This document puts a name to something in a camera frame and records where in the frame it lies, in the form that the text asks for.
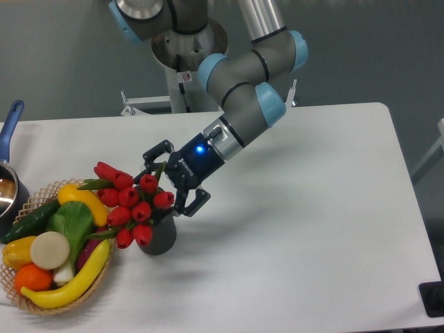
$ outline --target gripper logo text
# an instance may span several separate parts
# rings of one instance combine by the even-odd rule
[[[183,158],[181,158],[181,159],[179,160],[179,163],[181,163],[181,164],[184,166],[185,170],[188,171],[188,173],[189,173],[190,176],[194,175],[193,171],[189,168],[188,164],[185,163],[185,161],[183,160]]]

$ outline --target tulip bouquet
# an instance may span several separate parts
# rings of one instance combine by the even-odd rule
[[[127,248],[134,240],[140,246],[149,245],[152,226],[174,204],[174,195],[159,187],[164,168],[165,163],[155,175],[143,175],[137,186],[128,173],[98,162],[94,172],[99,179],[86,179],[78,189],[96,190],[99,200],[112,211],[107,217],[108,229],[89,238],[116,238],[117,248]]]

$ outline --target blue joint cap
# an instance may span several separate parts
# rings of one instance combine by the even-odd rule
[[[308,60],[308,46],[304,37],[298,31],[290,31],[291,36],[293,36],[294,44],[296,45],[296,59],[294,60],[294,66],[291,72],[295,71]]]
[[[119,12],[119,9],[117,8],[116,4],[113,1],[110,2],[109,7],[112,16],[114,16],[114,19],[116,20],[116,23],[119,26],[120,31],[123,33],[125,39],[131,44],[142,43],[142,40],[130,28],[128,23],[126,23],[125,19],[123,18],[122,14]]]
[[[199,70],[197,73],[197,77],[202,87],[205,88],[205,91],[208,92],[208,80],[210,79],[211,72],[213,68],[218,64],[222,59],[226,59],[226,55],[222,53],[213,53],[207,56],[204,61],[201,62],[199,66]]]
[[[256,86],[256,95],[269,128],[287,111],[284,101],[267,82]]]

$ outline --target orange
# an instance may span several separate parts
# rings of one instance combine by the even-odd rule
[[[22,287],[32,291],[46,291],[51,288],[52,283],[51,271],[41,269],[34,264],[23,266],[15,273],[14,288],[19,295],[22,295]]]

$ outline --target blue pot handle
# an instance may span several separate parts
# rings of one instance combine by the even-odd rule
[[[15,126],[19,122],[20,115],[25,107],[23,101],[12,103],[11,110],[6,117],[5,124],[0,132],[0,161],[9,162],[9,147]]]

